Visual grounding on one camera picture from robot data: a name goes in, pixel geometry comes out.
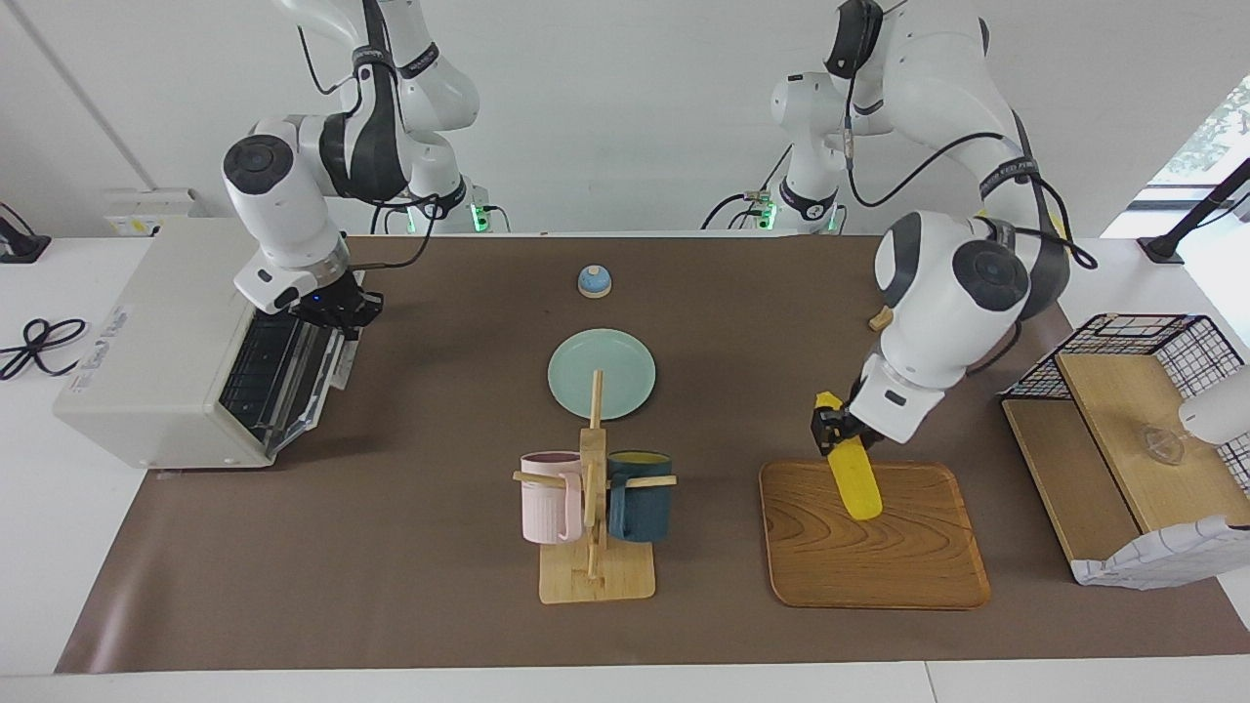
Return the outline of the beige toaster oven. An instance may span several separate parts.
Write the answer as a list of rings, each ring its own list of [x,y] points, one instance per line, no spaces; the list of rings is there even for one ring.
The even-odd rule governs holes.
[[[258,245],[241,221],[191,218],[152,239],[51,410],[142,472],[262,469],[318,427],[356,345],[232,284]]]

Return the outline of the pale green plate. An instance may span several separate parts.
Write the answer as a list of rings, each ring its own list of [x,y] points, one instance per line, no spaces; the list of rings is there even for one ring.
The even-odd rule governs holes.
[[[602,370],[600,394],[602,420],[631,414],[648,402],[656,382],[656,363],[648,346],[634,335],[610,328],[579,331],[550,357],[549,392],[566,412],[591,417],[592,377]]]

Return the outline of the brown wooden tray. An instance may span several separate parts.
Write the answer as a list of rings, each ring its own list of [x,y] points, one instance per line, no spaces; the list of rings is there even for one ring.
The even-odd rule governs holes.
[[[972,610],[991,598],[956,477],[941,463],[874,468],[884,512],[855,520],[820,460],[759,472],[772,594],[791,608]]]

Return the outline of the dark blue mug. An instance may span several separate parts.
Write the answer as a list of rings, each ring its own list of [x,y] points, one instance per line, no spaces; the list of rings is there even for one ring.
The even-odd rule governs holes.
[[[608,454],[608,534],[616,540],[655,543],[669,537],[672,490],[669,487],[626,488],[631,477],[670,477],[672,458],[659,452],[621,450]]]

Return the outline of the brown table mat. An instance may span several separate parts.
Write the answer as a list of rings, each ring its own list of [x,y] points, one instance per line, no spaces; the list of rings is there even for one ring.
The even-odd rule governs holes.
[[[438,236],[366,284],[344,392],[271,472],[148,475],[58,662],[60,673],[1188,657],[1250,653],[1215,580],[1074,583],[996,393],[1068,335],[1052,309],[996,367],[876,460],[958,477],[991,598],[974,610],[782,605],[758,474],[815,455],[812,397],[842,393],[880,306],[875,236]],[[576,279],[606,266],[612,290]],[[671,533],[648,600],[542,605],[512,470],[580,422],[548,363],[576,331],[652,352],[648,404],[612,449],[675,460]]]

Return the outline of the pink mug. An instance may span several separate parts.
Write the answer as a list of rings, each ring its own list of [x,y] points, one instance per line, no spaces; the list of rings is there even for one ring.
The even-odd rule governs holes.
[[[558,485],[520,484],[522,538],[540,545],[579,540],[584,534],[580,454],[534,452],[520,458],[520,472],[558,482]]]

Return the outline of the wooden mug tree stand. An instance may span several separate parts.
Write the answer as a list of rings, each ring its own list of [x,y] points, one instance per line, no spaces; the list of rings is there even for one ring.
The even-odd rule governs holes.
[[[584,534],[578,540],[540,547],[538,595],[546,605],[655,595],[652,547],[615,540],[608,534],[608,493],[612,484],[602,429],[604,374],[602,369],[592,374],[589,427],[579,437]]]

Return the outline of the small clear glass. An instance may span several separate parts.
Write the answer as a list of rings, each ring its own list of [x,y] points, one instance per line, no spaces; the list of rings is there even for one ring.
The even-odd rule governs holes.
[[[1139,427],[1142,449],[1152,460],[1164,467],[1181,467],[1185,459],[1185,438],[1162,427]]]

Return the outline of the black desk device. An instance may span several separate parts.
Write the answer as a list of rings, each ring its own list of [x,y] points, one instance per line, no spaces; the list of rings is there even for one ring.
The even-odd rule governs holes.
[[[51,244],[22,214],[0,201],[0,264],[32,264]]]

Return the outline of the white checked cloth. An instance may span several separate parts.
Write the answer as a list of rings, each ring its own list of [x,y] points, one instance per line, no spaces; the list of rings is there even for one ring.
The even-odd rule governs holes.
[[[1188,585],[1250,565],[1250,525],[1202,517],[1130,540],[1106,559],[1070,562],[1080,585],[1161,589]]]

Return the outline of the white rounded device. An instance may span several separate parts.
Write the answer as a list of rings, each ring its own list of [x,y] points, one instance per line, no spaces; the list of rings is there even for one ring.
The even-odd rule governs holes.
[[[1250,433],[1250,365],[1188,397],[1178,419],[1188,435],[1215,447]]]

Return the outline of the window with greenery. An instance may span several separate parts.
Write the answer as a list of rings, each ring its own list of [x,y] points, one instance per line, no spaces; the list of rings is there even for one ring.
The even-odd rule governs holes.
[[[1215,186],[1250,158],[1250,74],[1152,175],[1148,186]]]

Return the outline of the white wall socket box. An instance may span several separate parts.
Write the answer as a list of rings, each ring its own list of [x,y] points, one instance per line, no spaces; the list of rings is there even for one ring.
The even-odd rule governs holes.
[[[104,220],[116,236],[155,236],[174,220],[209,216],[192,188],[109,188]]]

